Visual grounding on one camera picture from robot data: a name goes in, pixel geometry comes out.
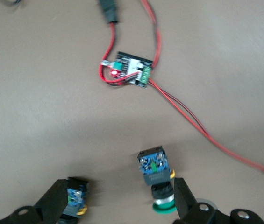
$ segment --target black wire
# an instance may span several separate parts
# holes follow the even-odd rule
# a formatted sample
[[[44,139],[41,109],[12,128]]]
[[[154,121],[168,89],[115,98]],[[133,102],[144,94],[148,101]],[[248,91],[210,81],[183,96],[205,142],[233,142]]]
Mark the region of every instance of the black wire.
[[[182,102],[180,101],[179,99],[177,99],[175,96],[171,95],[169,92],[166,92],[165,90],[161,89],[160,90],[165,93],[168,97],[170,97],[171,99],[173,99],[175,102],[177,102],[178,104],[180,104],[189,114],[190,116],[196,121],[196,123],[201,127],[201,129],[204,131],[204,133],[208,134],[206,128],[201,124],[201,121],[193,116],[194,113]]]

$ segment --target beige table surface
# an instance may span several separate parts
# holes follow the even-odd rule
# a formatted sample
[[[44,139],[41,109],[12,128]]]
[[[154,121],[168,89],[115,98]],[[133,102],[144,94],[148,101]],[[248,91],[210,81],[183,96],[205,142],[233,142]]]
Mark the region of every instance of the beige table surface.
[[[222,144],[264,164],[264,1],[151,0],[162,33],[153,79]],[[116,51],[152,59],[140,1],[118,0]],[[97,74],[109,43],[95,0],[0,3],[0,218],[68,176],[90,179],[85,224],[170,224],[157,215],[137,153],[163,145],[176,175],[222,212],[264,220],[264,174],[227,157],[151,87]]]

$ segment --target black mount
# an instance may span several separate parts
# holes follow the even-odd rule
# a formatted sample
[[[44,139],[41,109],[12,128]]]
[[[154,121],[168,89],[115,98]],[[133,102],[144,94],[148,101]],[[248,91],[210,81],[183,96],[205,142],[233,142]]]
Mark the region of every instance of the black mount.
[[[173,224],[264,224],[249,210],[235,209],[227,216],[207,203],[197,203],[183,178],[174,179],[174,200],[181,220]]]
[[[34,206],[24,206],[0,224],[55,224],[67,206],[67,181],[57,180]]]

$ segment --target wire bundle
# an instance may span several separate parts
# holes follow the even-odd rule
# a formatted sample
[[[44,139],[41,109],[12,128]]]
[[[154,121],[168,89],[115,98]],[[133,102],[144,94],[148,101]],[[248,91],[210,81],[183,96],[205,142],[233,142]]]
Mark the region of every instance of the wire bundle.
[[[147,0],[140,0],[144,9],[146,10],[147,14],[150,17],[150,20],[153,24],[154,27],[154,31],[155,31],[155,40],[156,40],[156,50],[155,50],[155,55],[154,55],[154,59],[153,59],[153,64],[152,64],[152,69],[154,69],[157,65],[157,62],[159,60],[160,57],[160,51],[161,51],[161,34],[160,34],[160,30],[158,28],[157,25],[157,20],[155,17],[155,13],[151,7],[151,5],[149,4],[149,2]],[[112,50],[114,43],[115,43],[115,26],[114,23],[110,23],[110,30],[111,30],[111,41],[109,44],[109,47],[107,49],[107,51],[105,52],[104,56],[103,56],[103,60],[105,60],[107,58],[107,56],[109,55],[110,51]],[[124,83],[126,83],[126,79],[131,76],[131,75],[126,75],[122,78],[116,79],[114,81],[109,81],[106,80],[104,78],[103,75],[103,66],[100,65],[99,67],[99,76],[100,78],[113,86],[118,86],[118,85],[122,85]],[[211,135],[210,133],[206,130],[206,128],[202,125],[202,123],[198,120],[198,118],[190,111],[190,109],[188,107],[186,107],[180,100],[178,100],[176,97],[174,97],[173,95],[171,95],[170,93],[164,91],[163,89],[161,89],[151,78],[149,78],[149,85],[151,85],[152,87],[154,87],[156,90],[158,90],[160,92],[161,95],[163,95],[165,97],[165,99],[193,126],[196,128],[196,130],[198,130],[207,140],[209,140],[213,145],[215,145],[218,149],[220,149],[222,152],[224,152],[225,154],[229,155],[230,157],[254,168],[257,170],[260,170],[262,172],[264,172],[264,165],[259,164],[257,162],[251,161],[249,159],[246,159],[240,155],[238,155],[237,153],[234,153],[232,151],[230,151],[229,149],[227,149],[226,147],[224,147],[223,145],[221,145],[219,142],[217,142]],[[179,107],[183,107],[185,111],[188,112],[188,114],[193,118],[193,120]]]

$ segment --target blue circuit board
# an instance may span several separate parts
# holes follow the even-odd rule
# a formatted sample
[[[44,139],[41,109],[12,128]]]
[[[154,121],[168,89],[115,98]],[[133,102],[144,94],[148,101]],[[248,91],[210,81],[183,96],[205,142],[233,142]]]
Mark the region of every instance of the blue circuit board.
[[[145,175],[169,169],[167,156],[163,151],[145,155],[138,158],[138,161],[140,164],[139,169]]]
[[[67,189],[68,205],[71,207],[83,208],[85,204],[84,192],[74,189]]]

